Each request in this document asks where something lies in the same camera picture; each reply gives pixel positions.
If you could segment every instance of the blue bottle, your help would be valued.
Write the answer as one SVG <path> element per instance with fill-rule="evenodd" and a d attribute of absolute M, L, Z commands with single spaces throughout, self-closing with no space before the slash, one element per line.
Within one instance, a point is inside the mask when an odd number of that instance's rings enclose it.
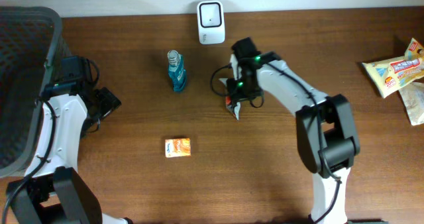
<path fill-rule="evenodd" d="M 184 59 L 177 51 L 171 50 L 168 53 L 168 74 L 172 79 L 174 91 L 181 92 L 186 86 L 187 75 L 184 69 Z"/>

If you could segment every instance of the wooden tabletop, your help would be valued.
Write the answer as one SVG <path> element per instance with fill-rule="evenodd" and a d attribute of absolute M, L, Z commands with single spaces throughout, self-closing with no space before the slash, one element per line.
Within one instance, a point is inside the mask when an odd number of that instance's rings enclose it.
<path fill-rule="evenodd" d="M 73 54 L 95 60 L 99 85 L 122 101 L 79 145 L 79 174 L 104 213 L 135 223 L 307 217 L 312 178 L 297 153 L 295 119 L 266 94 L 260 109 L 243 103 L 236 121 L 209 89 L 231 46 L 250 36 L 312 86 L 351 102 L 361 153 L 347 183 L 348 218 L 424 222 L 424 125 L 410 125 L 398 93 L 381 98 L 360 65 L 401 56 L 412 37 L 424 42 L 424 8 L 226 13 L 226 40 L 215 45 L 199 43 L 196 15 L 63 22 Z M 172 49 L 184 55 L 183 93 L 168 77 Z M 192 156 L 165 158 L 171 137 L 190 138 Z M 0 193 L 15 179 L 0 180 Z"/>

